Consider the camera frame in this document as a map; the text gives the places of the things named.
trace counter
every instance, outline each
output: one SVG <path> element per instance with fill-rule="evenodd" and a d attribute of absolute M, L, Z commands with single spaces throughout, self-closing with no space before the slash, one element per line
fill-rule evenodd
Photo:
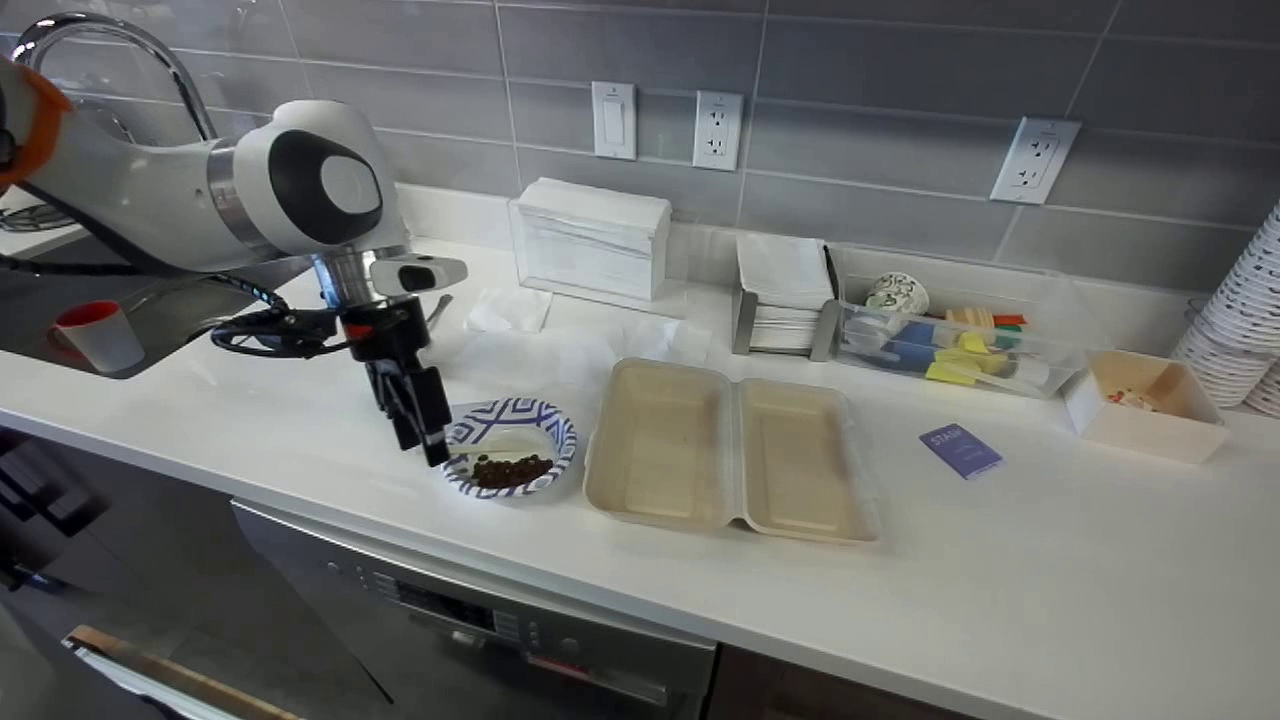
<path fill-rule="evenodd" d="M 285 365 L 196 341 L 124 383 L 0 356 L 0 423 L 976 716 L 1280 710 L 1280 423 L 1232 414 L 1206 468 L 1123 455 L 1082 442 L 1044 401 L 737 360 L 716 288 L 690 288 L 680 324 L 551 299 L 544 333 L 481 335 L 468 319 L 511 288 L 511 257 L 473 237 L 421 247 L 473 265 L 435 343 L 455 402 L 536 391 L 594 439 L 629 352 L 824 383 L 855 409 L 885 546 L 664 530 L 582 493 L 478 504 L 394 442 L 347 356 Z M 1003 465 L 956 478 L 919 442 L 954 421 Z"/>

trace brown food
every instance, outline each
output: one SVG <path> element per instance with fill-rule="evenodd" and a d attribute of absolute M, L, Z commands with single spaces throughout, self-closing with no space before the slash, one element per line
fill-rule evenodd
<path fill-rule="evenodd" d="M 1123 402 L 1123 409 L 1143 409 L 1143 412 L 1157 409 L 1157 401 L 1154 401 L 1147 389 L 1123 389 L 1123 391 L 1112 391 L 1110 401 L 1112 401 L 1112 402 Z"/>
<path fill-rule="evenodd" d="M 540 455 L 521 455 L 521 459 L 478 455 L 473 478 L 481 486 L 517 486 L 517 485 L 544 474 L 548 468 L 551 468 L 551 459 L 540 459 Z"/>

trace open foam container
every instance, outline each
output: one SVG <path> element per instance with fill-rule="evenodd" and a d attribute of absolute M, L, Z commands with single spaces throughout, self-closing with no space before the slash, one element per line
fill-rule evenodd
<path fill-rule="evenodd" d="M 847 401 L 810 383 L 624 360 L 587 455 L 587 501 L 645 522 L 875 544 Z"/>

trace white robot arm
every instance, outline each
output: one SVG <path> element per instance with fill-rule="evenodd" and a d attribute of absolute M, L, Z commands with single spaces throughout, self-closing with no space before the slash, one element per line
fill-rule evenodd
<path fill-rule="evenodd" d="M 369 365 L 403 447 L 442 465 L 450 401 L 407 292 L 465 281 L 461 258 L 407 257 L 373 126 L 344 104 L 297 99 L 235 142 L 124 142 L 75 117 L 45 77 L 0 58 L 0 188 L 19 183 L 154 270 L 230 270 L 312 257 L 330 312 Z"/>

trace tile backsplash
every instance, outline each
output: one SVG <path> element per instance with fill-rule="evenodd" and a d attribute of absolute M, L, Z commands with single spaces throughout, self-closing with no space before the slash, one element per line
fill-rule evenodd
<path fill-rule="evenodd" d="M 226 132 L 279 99 L 355 104 L 413 183 L 517 197 L 566 174 L 680 220 L 1213 288 L 1280 198 L 1280 5 L 1259 0 L 9 0 L 154 27 Z M 175 139 L 138 51 L 49 70 Z M 640 161 L 597 161 L 587 83 L 640 87 Z M 690 165 L 694 90 L 745 90 L 741 170 Z M 1021 117 L 1082 121 L 1044 209 L 990 198 Z"/>

